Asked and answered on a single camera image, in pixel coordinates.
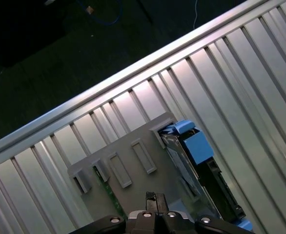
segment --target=bolt head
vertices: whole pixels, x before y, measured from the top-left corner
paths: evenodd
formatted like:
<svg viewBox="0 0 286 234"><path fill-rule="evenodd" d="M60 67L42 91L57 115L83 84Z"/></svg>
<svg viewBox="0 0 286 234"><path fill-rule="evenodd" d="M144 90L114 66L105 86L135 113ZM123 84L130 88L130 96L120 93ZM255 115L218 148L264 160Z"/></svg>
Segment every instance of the bolt head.
<svg viewBox="0 0 286 234"><path fill-rule="evenodd" d="M144 213L143 216L146 217L146 218L148 218L148 217L151 217L152 214L151 214L151 213Z"/></svg>
<svg viewBox="0 0 286 234"><path fill-rule="evenodd" d="M174 212L169 212L167 215L171 218L177 216L176 213L174 213Z"/></svg>
<svg viewBox="0 0 286 234"><path fill-rule="evenodd" d="M211 220L210 220L210 218L204 217L201 219L201 221L204 223L210 223Z"/></svg>
<svg viewBox="0 0 286 234"><path fill-rule="evenodd" d="M120 221L120 219L119 218L112 218L112 219L110 219L110 221L112 223L118 223Z"/></svg>

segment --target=green circuit board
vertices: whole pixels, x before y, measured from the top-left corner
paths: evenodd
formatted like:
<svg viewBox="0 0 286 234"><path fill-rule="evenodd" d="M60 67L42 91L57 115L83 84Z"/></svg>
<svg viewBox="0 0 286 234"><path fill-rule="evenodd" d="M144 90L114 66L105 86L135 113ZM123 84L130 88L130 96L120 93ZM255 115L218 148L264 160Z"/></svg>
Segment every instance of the green circuit board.
<svg viewBox="0 0 286 234"><path fill-rule="evenodd" d="M121 204L119 203L118 199L116 198L113 190L111 189L111 187L109 186L108 184L108 181L104 181L99 170L96 168L96 166L93 167L93 170L95 171L98 179L100 180L102 186L104 187L107 195L109 196L110 200L112 201L117 213L124 219L124 220L127 220L128 219L128 216L127 214L124 212Z"/></svg>

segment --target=blue cable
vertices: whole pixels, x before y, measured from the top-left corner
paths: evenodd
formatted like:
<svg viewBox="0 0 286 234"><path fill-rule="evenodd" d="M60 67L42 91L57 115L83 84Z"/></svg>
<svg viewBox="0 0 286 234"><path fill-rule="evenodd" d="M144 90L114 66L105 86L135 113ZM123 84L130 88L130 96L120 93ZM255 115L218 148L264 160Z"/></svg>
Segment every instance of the blue cable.
<svg viewBox="0 0 286 234"><path fill-rule="evenodd" d="M105 22L105 21L103 21L103 20L93 16L92 14L88 14L89 17L91 17L95 22L97 22L99 24L103 24L105 26L113 25L114 23L116 23L120 19L120 17L123 14L123 5L121 3L121 0L116 0L116 1L119 3L120 9L119 9L119 15L116 17L116 19L114 21L112 21L112 22ZM82 9L84 11L87 9L80 0L76 0L76 2L82 7Z"/></svg>

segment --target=blue tab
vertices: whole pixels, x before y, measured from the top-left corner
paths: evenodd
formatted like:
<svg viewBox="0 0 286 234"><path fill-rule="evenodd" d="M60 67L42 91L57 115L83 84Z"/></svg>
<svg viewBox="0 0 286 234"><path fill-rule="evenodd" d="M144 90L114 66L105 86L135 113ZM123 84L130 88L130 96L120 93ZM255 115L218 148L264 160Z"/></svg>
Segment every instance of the blue tab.
<svg viewBox="0 0 286 234"><path fill-rule="evenodd" d="M162 132L166 132L167 134L172 134L174 132L182 134L193 128L195 128L195 124L192 121L181 120L175 124L167 126L165 129L162 130Z"/></svg>
<svg viewBox="0 0 286 234"><path fill-rule="evenodd" d="M201 131L184 140L184 143L190 151L196 164L200 164L210 157L213 157L213 150L210 147L205 135Z"/></svg>
<svg viewBox="0 0 286 234"><path fill-rule="evenodd" d="M195 123L190 120L182 120L176 123L176 131L179 134L186 133L193 128L195 128Z"/></svg>
<svg viewBox="0 0 286 234"><path fill-rule="evenodd" d="M252 223L246 219L246 218L242 218L240 221L238 221L237 223L235 223L236 226L243 228L247 231L251 231L252 230Z"/></svg>

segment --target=corrugated metal surface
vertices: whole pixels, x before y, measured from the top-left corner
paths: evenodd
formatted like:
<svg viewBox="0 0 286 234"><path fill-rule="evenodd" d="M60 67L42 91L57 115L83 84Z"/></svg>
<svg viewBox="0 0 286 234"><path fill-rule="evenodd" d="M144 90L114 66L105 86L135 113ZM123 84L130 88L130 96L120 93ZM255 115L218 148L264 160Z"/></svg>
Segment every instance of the corrugated metal surface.
<svg viewBox="0 0 286 234"><path fill-rule="evenodd" d="M256 233L286 234L286 1L257 4L7 144L0 233L66 233L92 221L67 167L171 111L205 132Z"/></svg>

